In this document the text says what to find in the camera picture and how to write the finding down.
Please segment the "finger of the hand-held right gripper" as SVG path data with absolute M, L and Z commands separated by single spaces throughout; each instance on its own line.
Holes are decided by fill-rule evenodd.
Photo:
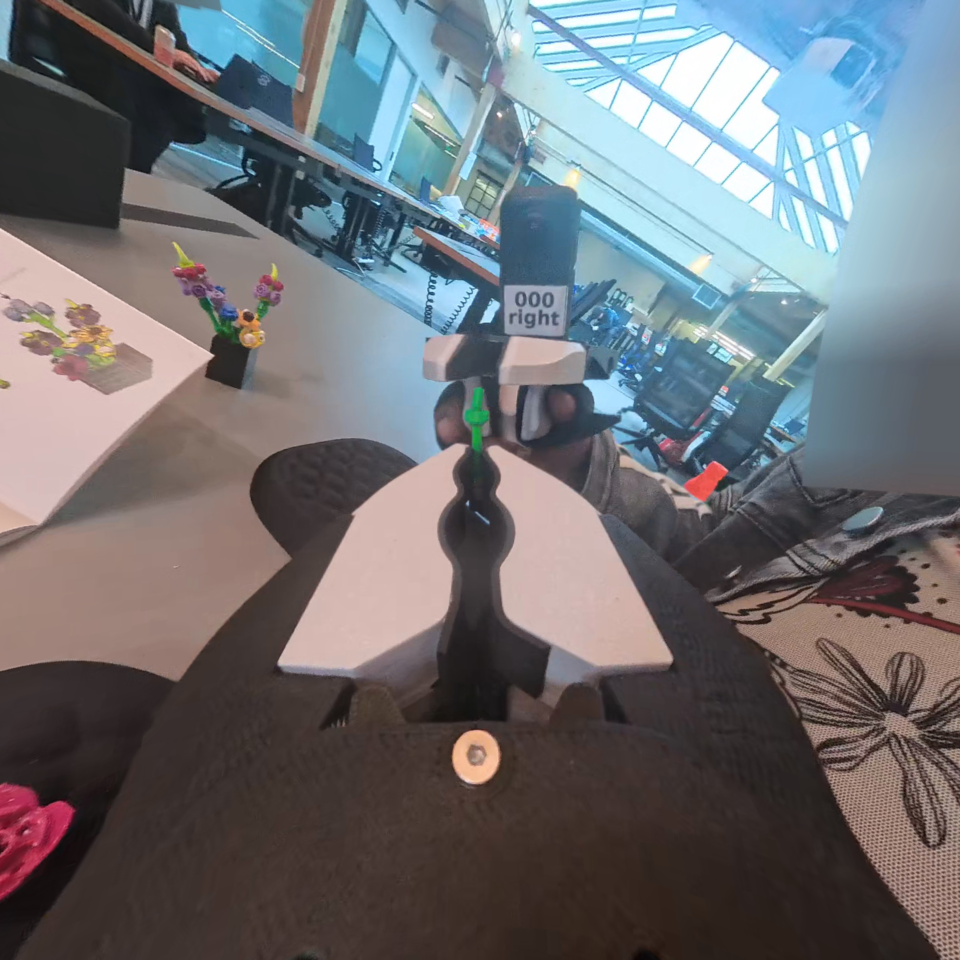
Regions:
M 421 362 L 427 381 L 450 383 L 472 378 L 498 380 L 498 339 L 432 337 L 426 340 Z
M 566 386 L 586 378 L 587 350 L 579 342 L 534 337 L 506 339 L 498 363 L 500 386 Z

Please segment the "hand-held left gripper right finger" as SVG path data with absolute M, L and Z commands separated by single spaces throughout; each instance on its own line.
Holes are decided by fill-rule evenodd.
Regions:
M 569 687 L 672 666 L 598 511 L 502 447 L 487 448 L 483 466 L 481 618 L 493 675 Z

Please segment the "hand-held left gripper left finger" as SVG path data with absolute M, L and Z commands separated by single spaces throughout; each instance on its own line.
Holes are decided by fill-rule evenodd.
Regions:
M 455 444 L 384 486 L 346 533 L 279 656 L 286 674 L 436 674 L 453 568 L 440 523 L 459 498 Z

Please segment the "green lego stem piece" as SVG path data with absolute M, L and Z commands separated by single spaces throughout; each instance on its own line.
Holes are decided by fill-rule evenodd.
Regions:
M 462 420 L 469 432 L 473 455 L 479 458 L 485 450 L 487 438 L 491 435 L 491 413 L 483 386 L 464 384 Z

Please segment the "person's right forearm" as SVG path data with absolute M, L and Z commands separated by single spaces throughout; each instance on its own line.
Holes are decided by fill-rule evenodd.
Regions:
M 599 514 L 623 522 L 669 563 L 678 562 L 721 522 L 709 504 L 631 457 L 609 430 L 577 440 L 573 454 L 571 486 Z

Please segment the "lego flower bouquet black pot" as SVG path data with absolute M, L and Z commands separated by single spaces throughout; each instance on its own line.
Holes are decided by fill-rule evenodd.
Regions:
M 209 319 L 213 337 L 205 377 L 222 386 L 242 389 L 256 366 L 257 354 L 266 342 L 264 322 L 282 303 L 284 284 L 277 264 L 254 284 L 255 306 L 239 309 L 230 302 L 225 287 L 214 284 L 207 267 L 190 258 L 173 242 L 176 264 L 171 273 L 181 292 L 193 299 Z

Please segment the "lego instruction booklet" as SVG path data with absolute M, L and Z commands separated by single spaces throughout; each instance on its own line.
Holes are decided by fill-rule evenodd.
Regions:
M 1 545 L 63 508 L 210 353 L 1 233 Z

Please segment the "pink lego flower piece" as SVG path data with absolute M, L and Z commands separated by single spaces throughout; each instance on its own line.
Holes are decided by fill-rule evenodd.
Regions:
M 1 901 L 37 873 L 60 846 L 76 810 L 63 800 L 42 804 L 30 787 L 1 784 Z

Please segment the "person's right hand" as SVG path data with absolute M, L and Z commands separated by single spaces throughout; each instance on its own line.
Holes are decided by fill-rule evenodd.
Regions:
M 450 383 L 443 390 L 434 408 L 434 427 L 441 450 L 453 444 L 472 442 L 471 429 L 463 419 L 465 388 L 460 382 Z M 585 385 L 553 386 L 546 394 L 548 410 L 554 426 L 575 422 L 580 415 L 594 413 L 594 396 Z M 576 438 L 552 447 L 529 448 L 515 441 L 491 438 L 494 447 L 509 450 L 532 466 L 551 474 L 569 486 L 582 486 L 581 475 L 590 466 L 594 439 Z

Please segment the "red plastic object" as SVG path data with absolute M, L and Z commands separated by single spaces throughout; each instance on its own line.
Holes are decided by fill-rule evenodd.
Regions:
M 728 468 L 721 462 L 711 461 L 698 474 L 689 479 L 684 490 L 691 498 L 706 502 L 728 475 Z

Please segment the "grey denim jacket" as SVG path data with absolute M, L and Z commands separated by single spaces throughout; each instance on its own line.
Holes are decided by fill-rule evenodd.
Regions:
M 672 567 L 720 604 L 806 585 L 901 537 L 958 528 L 956 497 L 805 486 L 803 444 L 714 492 Z

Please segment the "long wooden office desk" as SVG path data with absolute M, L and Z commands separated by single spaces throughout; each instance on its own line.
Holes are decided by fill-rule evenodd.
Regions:
M 396 218 L 396 229 L 390 234 L 389 245 L 384 248 L 376 246 L 372 252 L 388 266 L 392 265 L 393 252 L 409 225 L 422 226 L 426 231 L 438 234 L 440 246 L 445 250 L 452 251 L 453 243 L 457 241 L 468 254 L 482 254 L 496 260 L 499 246 L 491 237 L 470 233 L 461 221 L 392 186 L 372 171 L 293 127 L 282 125 L 262 111 L 224 99 L 181 70 L 160 62 L 138 44 L 128 41 L 77 7 L 60 1 L 41 1 L 40 5 L 103 43 L 113 54 L 122 57 L 126 66 L 146 71 L 166 87 L 222 117 L 223 129 L 215 136 L 269 156 L 277 166 L 288 167 L 292 172 L 291 189 L 299 178 L 310 178 L 353 196 L 355 199 L 337 232 L 337 243 L 329 246 L 330 251 L 347 264 L 349 272 L 360 275 L 361 267 L 354 261 L 354 252 L 373 208 L 378 208 L 383 216 Z

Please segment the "wooden pillar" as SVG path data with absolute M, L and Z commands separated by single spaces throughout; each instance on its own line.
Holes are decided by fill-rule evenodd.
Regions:
M 293 126 L 316 138 L 347 1 L 313 1 L 302 28 L 302 51 L 292 94 Z

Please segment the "floral printed shirt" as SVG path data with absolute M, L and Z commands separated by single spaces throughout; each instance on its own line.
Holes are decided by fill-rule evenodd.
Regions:
M 874 868 L 958 958 L 958 526 L 716 607 L 763 651 Z

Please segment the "dark laptop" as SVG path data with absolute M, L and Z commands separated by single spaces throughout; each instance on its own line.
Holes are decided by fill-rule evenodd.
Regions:
M 223 67 L 214 91 L 239 109 L 257 111 L 278 124 L 294 127 L 294 89 L 239 54 Z

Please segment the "black box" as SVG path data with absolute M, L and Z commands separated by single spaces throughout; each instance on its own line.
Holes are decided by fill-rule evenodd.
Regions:
M 87 94 L 1 62 L 1 213 L 115 230 L 131 125 Z

